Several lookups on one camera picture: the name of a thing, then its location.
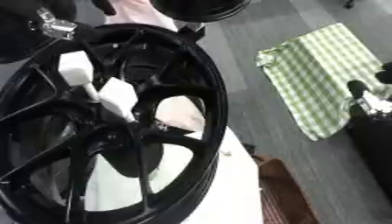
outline plaid towel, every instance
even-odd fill
[[[256,64],[313,141],[331,136],[348,122],[348,109],[354,102],[349,81],[367,83],[382,98],[389,95],[375,78],[382,63],[343,24],[260,51]]]

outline black alloy wheel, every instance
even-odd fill
[[[201,48],[175,32],[144,24],[104,25],[96,31],[89,41],[49,45],[3,88],[0,202],[21,224],[180,223],[214,178],[228,116],[221,75]],[[119,121],[79,87],[63,81],[57,71],[60,55],[75,51],[87,53],[98,89],[111,77],[135,87],[139,100],[132,112],[137,122]],[[175,96],[201,102],[206,121],[201,139],[170,126],[162,129],[165,124],[155,119],[159,103]],[[152,145],[162,144],[184,146],[192,159],[168,186],[153,192],[148,176],[162,152]],[[86,184],[98,154],[123,175],[136,170],[140,203],[86,211]]]

